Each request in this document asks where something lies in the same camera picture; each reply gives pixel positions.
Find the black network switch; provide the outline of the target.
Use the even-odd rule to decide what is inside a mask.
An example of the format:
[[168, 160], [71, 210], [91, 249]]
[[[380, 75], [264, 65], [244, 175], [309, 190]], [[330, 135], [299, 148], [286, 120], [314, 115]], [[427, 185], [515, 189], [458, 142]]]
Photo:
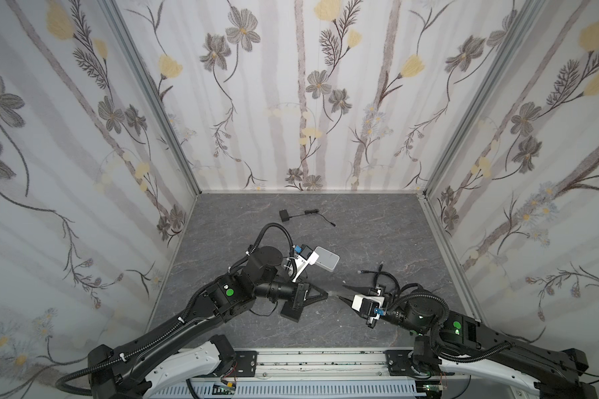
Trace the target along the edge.
[[304, 296], [300, 295], [292, 300], [287, 300], [281, 310], [281, 317], [294, 323], [299, 322], [304, 310]]

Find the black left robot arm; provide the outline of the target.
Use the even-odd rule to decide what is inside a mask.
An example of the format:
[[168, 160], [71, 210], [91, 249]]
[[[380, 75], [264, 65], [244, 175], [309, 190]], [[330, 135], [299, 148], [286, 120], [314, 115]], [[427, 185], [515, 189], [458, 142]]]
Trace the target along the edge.
[[89, 352], [88, 365], [60, 377], [61, 392], [92, 398], [144, 398], [158, 389], [159, 368], [202, 334], [252, 309], [256, 299], [284, 303], [282, 317], [300, 320], [304, 307], [328, 294], [300, 276], [319, 254], [294, 244], [279, 223], [266, 224], [244, 256], [198, 289], [181, 312], [131, 342]]

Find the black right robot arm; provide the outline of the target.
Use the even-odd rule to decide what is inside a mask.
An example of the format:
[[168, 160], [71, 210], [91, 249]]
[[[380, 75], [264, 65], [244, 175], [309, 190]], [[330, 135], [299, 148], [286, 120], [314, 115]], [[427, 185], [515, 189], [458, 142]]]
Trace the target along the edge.
[[497, 332], [477, 319], [452, 311], [446, 301], [420, 284], [389, 294], [376, 286], [354, 287], [342, 298], [369, 328], [384, 321], [414, 336], [407, 350], [390, 352], [389, 372], [414, 378], [467, 374], [516, 386], [540, 398], [595, 398], [597, 391], [582, 376], [586, 354], [537, 347]]

